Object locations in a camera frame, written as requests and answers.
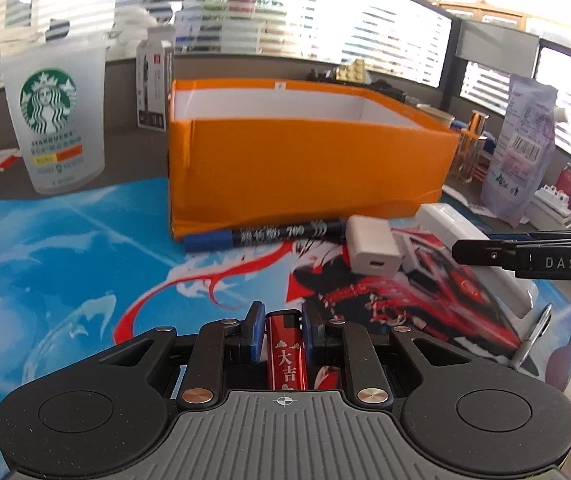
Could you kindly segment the blue black marker pen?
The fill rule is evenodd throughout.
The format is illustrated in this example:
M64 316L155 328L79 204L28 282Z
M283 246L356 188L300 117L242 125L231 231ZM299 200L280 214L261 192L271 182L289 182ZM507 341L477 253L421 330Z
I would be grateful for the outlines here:
M281 226L255 226L237 230L220 230L183 237L185 252L220 252L240 247L270 245L293 240L341 242L346 222L342 219L315 220Z

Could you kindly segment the black mesh desk organizer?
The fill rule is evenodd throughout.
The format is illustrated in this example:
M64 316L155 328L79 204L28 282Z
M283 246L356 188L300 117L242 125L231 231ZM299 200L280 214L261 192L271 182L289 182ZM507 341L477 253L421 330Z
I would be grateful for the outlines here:
M394 87L384 79L372 81L366 72L351 72L347 67L335 67L325 72L319 72L313 68L305 79L311 82L322 82L322 84L339 84L340 86L368 89L400 103L405 104L407 102L407 93L404 90Z

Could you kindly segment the black gel pen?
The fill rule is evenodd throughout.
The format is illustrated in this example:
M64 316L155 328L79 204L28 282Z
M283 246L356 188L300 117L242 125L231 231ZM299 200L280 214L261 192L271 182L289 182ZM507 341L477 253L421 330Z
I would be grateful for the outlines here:
M527 334L524 341L521 343L520 348L517 349L517 352L514 353L511 361L509 362L509 367L513 370L518 370L525 360L529 357L532 352L532 348L536 341L546 333L547 328L551 323L552 318L552 304L547 304L546 307L543 308L543 312L536 322L536 324L532 327L532 329Z

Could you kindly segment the red lighter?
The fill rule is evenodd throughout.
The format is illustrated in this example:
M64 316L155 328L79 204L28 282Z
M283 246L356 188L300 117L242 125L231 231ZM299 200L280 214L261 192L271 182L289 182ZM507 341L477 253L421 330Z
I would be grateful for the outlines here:
M271 390L334 390L340 387L341 371L335 366L322 366L316 373L309 373L301 312L270 313L266 318L266 337Z

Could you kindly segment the orange cardboard box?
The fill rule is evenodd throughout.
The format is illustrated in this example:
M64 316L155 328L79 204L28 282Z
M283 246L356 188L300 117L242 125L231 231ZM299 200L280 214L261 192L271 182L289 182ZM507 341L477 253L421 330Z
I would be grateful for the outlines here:
M410 217L442 193L459 138L363 88L177 80L168 122L174 238L354 214Z

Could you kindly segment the brown paper cup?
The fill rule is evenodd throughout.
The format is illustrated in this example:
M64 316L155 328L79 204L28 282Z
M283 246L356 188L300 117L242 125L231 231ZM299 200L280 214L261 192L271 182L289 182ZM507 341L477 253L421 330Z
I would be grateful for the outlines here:
M430 106L429 104L419 103L417 105L417 109L435 119L436 122L439 122L445 128L450 128L455 120L453 115L444 112L443 110L438 110L438 108Z

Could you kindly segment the white rectangular power bank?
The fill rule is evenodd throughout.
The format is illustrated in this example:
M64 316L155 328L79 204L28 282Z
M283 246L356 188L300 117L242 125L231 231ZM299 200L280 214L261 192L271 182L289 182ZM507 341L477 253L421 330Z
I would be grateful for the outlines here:
M518 318L525 318L535 306L538 288L534 282L517 278L513 271L504 269L498 249L491 248L491 239L453 206L423 204L415 220L450 250L457 263L469 266L479 281Z

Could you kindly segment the white terminal block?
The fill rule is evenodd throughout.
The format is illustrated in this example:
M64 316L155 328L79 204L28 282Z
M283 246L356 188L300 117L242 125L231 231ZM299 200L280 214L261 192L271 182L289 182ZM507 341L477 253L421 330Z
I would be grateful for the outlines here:
M553 185L537 190L525 209L529 223L540 231L571 230L570 197Z

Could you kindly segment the gold perfume bottle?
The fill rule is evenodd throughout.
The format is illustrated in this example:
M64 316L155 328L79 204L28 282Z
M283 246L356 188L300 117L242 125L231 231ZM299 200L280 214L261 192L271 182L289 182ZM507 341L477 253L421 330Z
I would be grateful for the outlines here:
M459 144L449 174L461 183L472 180L474 168L485 146L485 124L489 116L472 110L469 122L459 131Z

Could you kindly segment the yellow building brick plate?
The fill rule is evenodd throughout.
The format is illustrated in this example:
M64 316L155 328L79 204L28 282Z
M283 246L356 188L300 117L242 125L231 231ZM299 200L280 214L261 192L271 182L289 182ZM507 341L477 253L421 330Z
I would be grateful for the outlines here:
M370 84L371 82L363 58L356 58L354 62L337 66L334 70L334 78L337 81L350 82L351 84Z

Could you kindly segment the white charger cube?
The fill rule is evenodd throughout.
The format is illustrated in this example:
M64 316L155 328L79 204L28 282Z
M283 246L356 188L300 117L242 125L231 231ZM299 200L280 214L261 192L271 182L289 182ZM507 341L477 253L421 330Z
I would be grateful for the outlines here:
M393 278L404 253L386 219L357 216L346 221L345 240L351 271L378 278Z

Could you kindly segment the Starbucks translucent plastic cup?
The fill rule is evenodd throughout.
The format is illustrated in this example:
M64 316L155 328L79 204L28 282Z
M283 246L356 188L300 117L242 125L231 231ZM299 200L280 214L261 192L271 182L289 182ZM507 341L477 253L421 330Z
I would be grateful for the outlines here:
M101 36L67 38L0 59L20 154L39 194L76 190L104 170L107 48Z

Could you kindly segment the purple plastic pouch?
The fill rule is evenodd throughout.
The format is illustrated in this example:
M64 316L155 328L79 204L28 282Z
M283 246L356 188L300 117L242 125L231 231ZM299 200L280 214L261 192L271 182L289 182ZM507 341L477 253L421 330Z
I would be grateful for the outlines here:
M555 101L558 90L532 78L510 76L509 101L481 201L516 228L539 189L555 154Z

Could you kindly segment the tall dark product box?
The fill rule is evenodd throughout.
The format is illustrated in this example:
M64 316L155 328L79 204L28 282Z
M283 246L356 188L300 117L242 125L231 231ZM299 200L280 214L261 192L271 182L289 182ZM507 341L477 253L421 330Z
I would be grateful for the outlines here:
M150 27L136 48L136 123L166 131L174 62L174 26Z

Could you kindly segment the AGON colourful desk mat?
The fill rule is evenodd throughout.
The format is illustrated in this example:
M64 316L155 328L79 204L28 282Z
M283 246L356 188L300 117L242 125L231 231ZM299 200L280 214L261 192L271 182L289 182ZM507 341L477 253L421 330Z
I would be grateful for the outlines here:
M0 200L0 479L558 479L571 450L571 305L525 318L411 218L393 278L329 243L188 255L167 183ZM394 400L268 384L239 367L218 405L180 405L196 335L315 306L366 327ZM518 370L514 353L552 304Z

